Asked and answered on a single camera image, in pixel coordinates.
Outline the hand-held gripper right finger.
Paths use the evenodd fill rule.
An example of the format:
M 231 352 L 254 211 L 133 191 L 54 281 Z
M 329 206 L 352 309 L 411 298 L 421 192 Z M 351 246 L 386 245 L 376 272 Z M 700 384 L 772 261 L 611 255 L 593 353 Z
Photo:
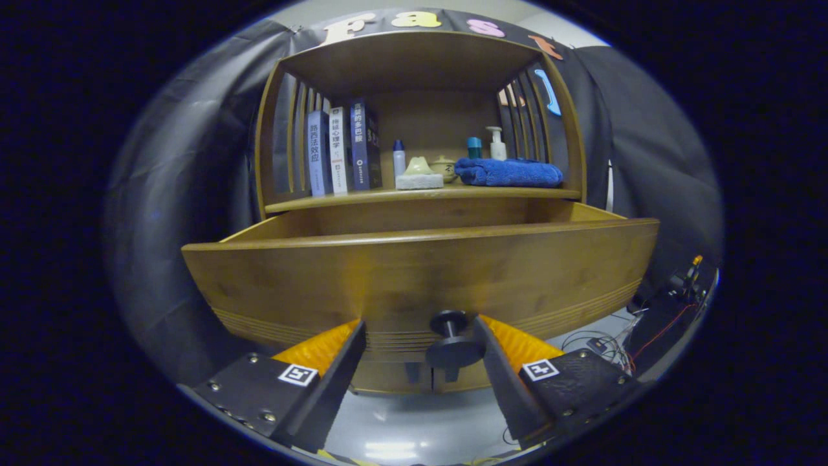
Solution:
M 642 384 L 588 349 L 562 352 L 490 316 L 474 336 L 485 345 L 489 382 L 521 448 L 579 436 L 632 400 Z

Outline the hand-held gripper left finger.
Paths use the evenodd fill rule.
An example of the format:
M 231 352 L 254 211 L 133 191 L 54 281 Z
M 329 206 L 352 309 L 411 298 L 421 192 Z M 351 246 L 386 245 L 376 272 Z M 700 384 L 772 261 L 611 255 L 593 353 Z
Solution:
M 316 453 L 325 446 L 367 344 L 355 319 L 274 356 L 248 352 L 179 389 L 240 431 Z

